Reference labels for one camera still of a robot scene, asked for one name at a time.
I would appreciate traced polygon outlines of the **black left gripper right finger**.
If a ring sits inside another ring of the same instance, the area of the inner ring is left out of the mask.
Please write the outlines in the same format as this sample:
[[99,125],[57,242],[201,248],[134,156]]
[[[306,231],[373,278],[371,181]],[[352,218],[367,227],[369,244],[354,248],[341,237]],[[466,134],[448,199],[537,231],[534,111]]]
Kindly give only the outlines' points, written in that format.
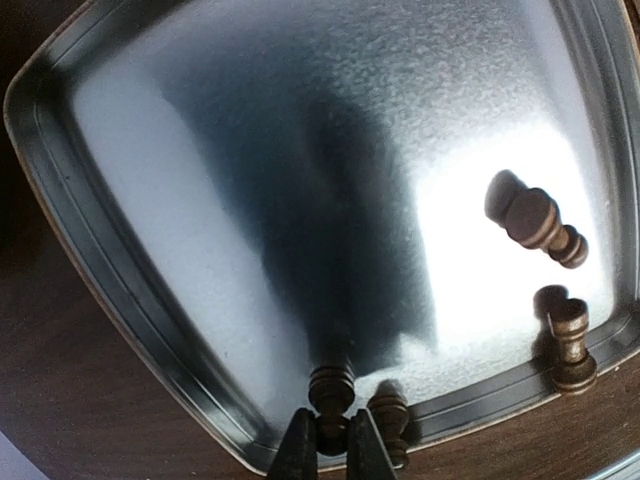
[[350,421],[347,479],[397,479],[369,409],[359,409]]

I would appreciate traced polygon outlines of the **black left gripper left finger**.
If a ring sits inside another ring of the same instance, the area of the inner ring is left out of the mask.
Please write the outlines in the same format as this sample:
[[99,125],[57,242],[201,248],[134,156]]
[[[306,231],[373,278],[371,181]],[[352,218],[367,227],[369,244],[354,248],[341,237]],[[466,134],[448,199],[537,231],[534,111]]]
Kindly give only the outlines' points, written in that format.
[[316,418],[306,408],[298,409],[285,432],[267,478],[316,480],[318,478]]

